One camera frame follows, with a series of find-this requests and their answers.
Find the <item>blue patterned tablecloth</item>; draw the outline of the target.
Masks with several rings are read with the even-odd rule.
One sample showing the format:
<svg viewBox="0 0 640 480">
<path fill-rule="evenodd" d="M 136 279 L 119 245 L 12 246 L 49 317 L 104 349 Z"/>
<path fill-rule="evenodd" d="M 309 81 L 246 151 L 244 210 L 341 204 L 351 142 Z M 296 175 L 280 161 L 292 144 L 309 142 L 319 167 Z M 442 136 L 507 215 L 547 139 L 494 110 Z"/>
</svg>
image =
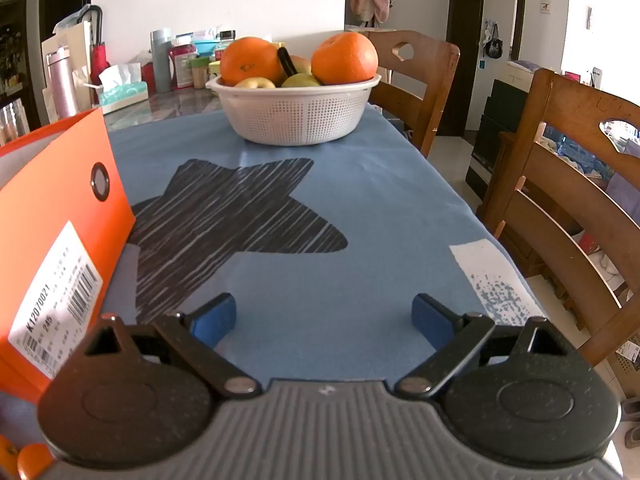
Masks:
<svg viewBox="0 0 640 480">
<path fill-rule="evenodd" d="M 433 346 L 427 294 L 521 325 L 541 308 L 437 170 L 375 110 L 341 140 L 276 148 L 224 113 L 114 131 L 134 212 L 104 310 L 145 324 L 223 292 L 238 311 L 219 352 L 258 382 L 397 382 Z"/>
</svg>

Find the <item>orange cardboard box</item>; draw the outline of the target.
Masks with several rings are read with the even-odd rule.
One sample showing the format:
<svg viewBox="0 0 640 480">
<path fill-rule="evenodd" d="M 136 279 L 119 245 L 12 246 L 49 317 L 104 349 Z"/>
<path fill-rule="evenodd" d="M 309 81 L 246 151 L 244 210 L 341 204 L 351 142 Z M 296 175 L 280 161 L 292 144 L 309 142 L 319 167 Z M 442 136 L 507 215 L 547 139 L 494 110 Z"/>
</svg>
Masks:
<svg viewBox="0 0 640 480">
<path fill-rule="evenodd" d="M 39 401 L 98 317 L 133 225 L 100 110 L 2 146 L 2 392 Z"/>
</svg>

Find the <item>white plastic colander basket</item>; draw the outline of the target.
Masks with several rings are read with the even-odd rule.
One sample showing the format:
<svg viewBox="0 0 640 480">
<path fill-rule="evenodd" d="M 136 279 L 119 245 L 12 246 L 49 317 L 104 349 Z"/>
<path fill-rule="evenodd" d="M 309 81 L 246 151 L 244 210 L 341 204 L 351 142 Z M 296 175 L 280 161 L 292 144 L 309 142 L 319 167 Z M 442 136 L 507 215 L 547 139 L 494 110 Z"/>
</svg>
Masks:
<svg viewBox="0 0 640 480">
<path fill-rule="evenodd" d="M 228 87 L 220 78 L 206 88 L 220 99 L 233 130 L 243 139 L 265 145 L 317 145 L 352 133 L 364 113 L 371 90 L 382 76 L 354 84 L 247 89 Z"/>
</svg>

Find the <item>wooden chair near right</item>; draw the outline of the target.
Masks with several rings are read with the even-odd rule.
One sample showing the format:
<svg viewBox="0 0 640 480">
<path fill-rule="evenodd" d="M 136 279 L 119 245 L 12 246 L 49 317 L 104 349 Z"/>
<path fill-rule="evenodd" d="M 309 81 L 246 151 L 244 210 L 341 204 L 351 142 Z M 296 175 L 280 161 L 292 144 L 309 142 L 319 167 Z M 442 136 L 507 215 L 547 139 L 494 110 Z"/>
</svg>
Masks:
<svg viewBox="0 0 640 480">
<path fill-rule="evenodd" d="M 482 221 L 494 235 L 505 226 L 541 256 L 574 301 L 589 339 L 579 351 L 591 365 L 606 360 L 639 329 L 639 299 L 621 304 L 586 253 L 522 187 L 535 185 L 591 235 L 633 292 L 639 289 L 639 226 L 594 182 L 540 144 L 551 126 L 632 185 L 639 159 L 620 152 L 602 131 L 609 120 L 638 126 L 634 103 L 541 68 L 534 73 L 515 141 Z"/>
</svg>

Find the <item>wooden chair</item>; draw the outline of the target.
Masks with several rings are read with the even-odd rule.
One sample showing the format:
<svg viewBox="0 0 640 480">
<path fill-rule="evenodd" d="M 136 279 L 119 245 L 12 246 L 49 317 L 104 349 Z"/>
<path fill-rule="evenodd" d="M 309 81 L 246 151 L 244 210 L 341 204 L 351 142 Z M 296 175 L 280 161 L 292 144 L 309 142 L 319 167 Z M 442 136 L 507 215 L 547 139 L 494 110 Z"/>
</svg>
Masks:
<svg viewBox="0 0 640 480">
<path fill-rule="evenodd" d="M 522 187 L 535 185 L 591 235 L 633 292 L 639 289 L 639 226 L 594 182 L 540 144 L 551 126 L 632 185 L 639 159 L 620 152 L 602 131 L 609 120 L 638 126 L 634 103 L 541 68 L 534 73 L 515 141 L 482 221 L 494 235 L 505 226 L 541 256 L 574 301 L 589 339 L 579 351 L 591 365 L 606 360 L 639 329 L 639 299 L 621 304 L 586 253 Z"/>
<path fill-rule="evenodd" d="M 371 28 L 363 35 L 375 46 L 383 73 L 370 103 L 400 119 L 410 131 L 410 142 L 426 156 L 442 120 L 460 49 L 414 30 Z"/>
</svg>

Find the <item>yellow apple in basket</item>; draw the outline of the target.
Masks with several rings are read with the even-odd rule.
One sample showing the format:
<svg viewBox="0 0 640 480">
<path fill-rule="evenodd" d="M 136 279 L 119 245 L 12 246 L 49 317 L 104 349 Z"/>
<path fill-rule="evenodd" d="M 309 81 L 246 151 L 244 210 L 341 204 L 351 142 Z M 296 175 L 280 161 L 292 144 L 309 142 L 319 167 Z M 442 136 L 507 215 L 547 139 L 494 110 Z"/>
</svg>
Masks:
<svg viewBox="0 0 640 480">
<path fill-rule="evenodd" d="M 239 89 L 275 89 L 277 86 L 268 78 L 265 77 L 250 77 L 245 78 L 235 85 Z"/>
</svg>

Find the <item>tissue box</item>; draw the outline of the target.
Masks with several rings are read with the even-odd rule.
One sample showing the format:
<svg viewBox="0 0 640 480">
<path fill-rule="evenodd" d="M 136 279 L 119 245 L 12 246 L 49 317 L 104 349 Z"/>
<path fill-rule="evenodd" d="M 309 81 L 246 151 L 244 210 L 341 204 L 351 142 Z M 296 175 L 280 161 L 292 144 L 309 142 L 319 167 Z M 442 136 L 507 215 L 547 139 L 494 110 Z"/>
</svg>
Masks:
<svg viewBox="0 0 640 480">
<path fill-rule="evenodd" d="M 108 115 L 149 99 L 149 89 L 142 79 L 140 63 L 118 64 L 99 74 L 98 92 L 102 113 Z"/>
</svg>

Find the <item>red lidded jar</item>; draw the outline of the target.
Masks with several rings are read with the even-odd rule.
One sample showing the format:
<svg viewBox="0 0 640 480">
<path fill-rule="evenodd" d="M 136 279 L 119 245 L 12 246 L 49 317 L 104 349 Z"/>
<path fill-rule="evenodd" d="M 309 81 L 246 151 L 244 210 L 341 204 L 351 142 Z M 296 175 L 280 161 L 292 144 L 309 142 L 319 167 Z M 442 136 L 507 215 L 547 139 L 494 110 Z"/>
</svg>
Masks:
<svg viewBox="0 0 640 480">
<path fill-rule="evenodd" d="M 175 90 L 193 86 L 191 62 L 198 57 L 194 44 L 180 44 L 169 49 L 172 86 Z"/>
</svg>

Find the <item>green pear in basket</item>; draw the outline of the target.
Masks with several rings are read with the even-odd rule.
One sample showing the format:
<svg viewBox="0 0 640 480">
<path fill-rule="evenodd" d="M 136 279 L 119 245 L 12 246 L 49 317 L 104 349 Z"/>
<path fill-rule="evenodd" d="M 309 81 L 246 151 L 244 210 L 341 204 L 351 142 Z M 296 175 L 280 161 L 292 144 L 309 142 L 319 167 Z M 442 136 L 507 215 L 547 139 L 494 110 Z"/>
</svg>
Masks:
<svg viewBox="0 0 640 480">
<path fill-rule="evenodd" d="M 298 73 L 283 81 L 281 84 L 282 88 L 308 88 L 308 87 L 319 87 L 320 81 L 310 73 Z"/>
</svg>

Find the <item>large orange left in basket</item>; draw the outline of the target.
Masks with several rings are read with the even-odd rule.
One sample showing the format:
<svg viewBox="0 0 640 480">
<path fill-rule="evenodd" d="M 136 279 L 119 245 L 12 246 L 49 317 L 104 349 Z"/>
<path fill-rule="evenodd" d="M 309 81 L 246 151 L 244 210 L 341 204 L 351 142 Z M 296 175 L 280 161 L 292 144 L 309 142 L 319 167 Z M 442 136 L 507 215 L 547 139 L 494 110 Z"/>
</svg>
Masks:
<svg viewBox="0 0 640 480">
<path fill-rule="evenodd" d="M 235 40 L 224 50 L 220 60 L 220 76 L 226 86 L 235 86 L 247 78 L 262 77 L 276 86 L 285 80 L 278 48 L 257 37 Z"/>
</svg>

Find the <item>large orange in basket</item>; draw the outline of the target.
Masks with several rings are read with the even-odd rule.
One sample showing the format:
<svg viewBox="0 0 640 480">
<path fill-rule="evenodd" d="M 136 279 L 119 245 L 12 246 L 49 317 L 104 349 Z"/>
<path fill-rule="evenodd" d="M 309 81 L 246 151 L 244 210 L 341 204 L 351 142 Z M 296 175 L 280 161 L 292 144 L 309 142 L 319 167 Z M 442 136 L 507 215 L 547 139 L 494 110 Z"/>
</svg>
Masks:
<svg viewBox="0 0 640 480">
<path fill-rule="evenodd" d="M 278 48 L 257 37 L 235 40 L 224 50 L 220 60 L 220 76 L 226 86 L 235 86 L 247 78 L 262 77 L 276 86 L 285 80 Z"/>
<path fill-rule="evenodd" d="M 314 51 L 311 71 L 322 84 L 356 84 L 378 71 L 378 51 L 359 32 L 340 32 Z"/>
</svg>

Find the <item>red umbrella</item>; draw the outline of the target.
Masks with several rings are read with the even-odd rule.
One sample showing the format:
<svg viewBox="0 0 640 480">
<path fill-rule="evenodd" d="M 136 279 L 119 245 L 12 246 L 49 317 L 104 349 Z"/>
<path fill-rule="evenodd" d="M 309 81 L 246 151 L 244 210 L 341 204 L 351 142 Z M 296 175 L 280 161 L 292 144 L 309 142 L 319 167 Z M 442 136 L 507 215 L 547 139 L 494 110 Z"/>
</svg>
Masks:
<svg viewBox="0 0 640 480">
<path fill-rule="evenodd" d="M 77 24 L 90 24 L 90 81 L 94 91 L 101 85 L 100 75 L 110 67 L 106 58 L 106 47 L 103 41 L 103 11 L 96 4 L 84 6 L 79 13 Z"/>
</svg>

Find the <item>grey tall cylinder bottle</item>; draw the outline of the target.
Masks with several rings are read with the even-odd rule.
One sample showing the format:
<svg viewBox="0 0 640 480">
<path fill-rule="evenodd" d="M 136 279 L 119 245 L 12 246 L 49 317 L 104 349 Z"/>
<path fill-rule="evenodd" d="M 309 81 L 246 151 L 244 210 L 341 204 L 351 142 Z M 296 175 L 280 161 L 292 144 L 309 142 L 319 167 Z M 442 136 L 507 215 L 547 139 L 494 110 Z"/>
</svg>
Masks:
<svg viewBox="0 0 640 480">
<path fill-rule="evenodd" d="M 151 54 L 157 93 L 171 90 L 171 76 L 169 69 L 169 54 L 172 32 L 170 28 L 161 28 L 151 32 Z"/>
</svg>

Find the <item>large orange right in basket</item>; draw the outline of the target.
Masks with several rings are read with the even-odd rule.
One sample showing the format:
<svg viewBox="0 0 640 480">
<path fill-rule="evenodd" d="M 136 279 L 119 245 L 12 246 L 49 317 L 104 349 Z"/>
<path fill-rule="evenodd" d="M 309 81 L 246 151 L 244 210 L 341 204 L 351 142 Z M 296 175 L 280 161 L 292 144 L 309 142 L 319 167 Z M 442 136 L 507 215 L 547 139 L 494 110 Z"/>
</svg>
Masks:
<svg viewBox="0 0 640 480">
<path fill-rule="evenodd" d="M 356 84 L 378 71 L 378 51 L 359 32 L 340 32 L 314 51 L 311 71 L 322 84 Z"/>
</svg>

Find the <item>pink thermos bottle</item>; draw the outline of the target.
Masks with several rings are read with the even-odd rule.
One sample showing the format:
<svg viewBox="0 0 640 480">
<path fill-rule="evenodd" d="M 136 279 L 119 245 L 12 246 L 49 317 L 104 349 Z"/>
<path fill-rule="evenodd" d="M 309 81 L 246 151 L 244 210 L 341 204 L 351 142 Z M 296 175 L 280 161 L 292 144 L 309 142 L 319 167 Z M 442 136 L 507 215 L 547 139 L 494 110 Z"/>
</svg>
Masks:
<svg viewBox="0 0 640 480">
<path fill-rule="evenodd" d="M 61 46 L 46 56 L 54 106 L 59 118 L 73 117 L 78 114 L 70 49 Z"/>
</svg>

